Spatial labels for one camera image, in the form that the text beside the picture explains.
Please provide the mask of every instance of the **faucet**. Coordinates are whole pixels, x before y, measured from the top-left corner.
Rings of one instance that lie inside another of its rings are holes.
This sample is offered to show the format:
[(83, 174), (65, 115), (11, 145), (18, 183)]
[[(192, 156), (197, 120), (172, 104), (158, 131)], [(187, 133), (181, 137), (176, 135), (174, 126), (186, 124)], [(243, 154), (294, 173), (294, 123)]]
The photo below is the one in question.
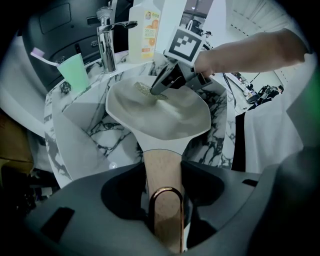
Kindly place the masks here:
[(116, 61), (115, 61), (115, 51), (112, 31), (115, 26), (123, 26), (126, 29), (134, 28), (138, 25), (137, 21), (124, 21), (114, 24), (108, 24), (110, 22), (110, 14), (112, 9), (109, 7), (102, 7), (96, 12), (98, 20), (101, 22), (101, 26), (96, 28), (96, 33), (98, 37), (98, 45), (101, 56), (101, 61), (103, 64), (103, 71), (106, 74), (116, 71)]

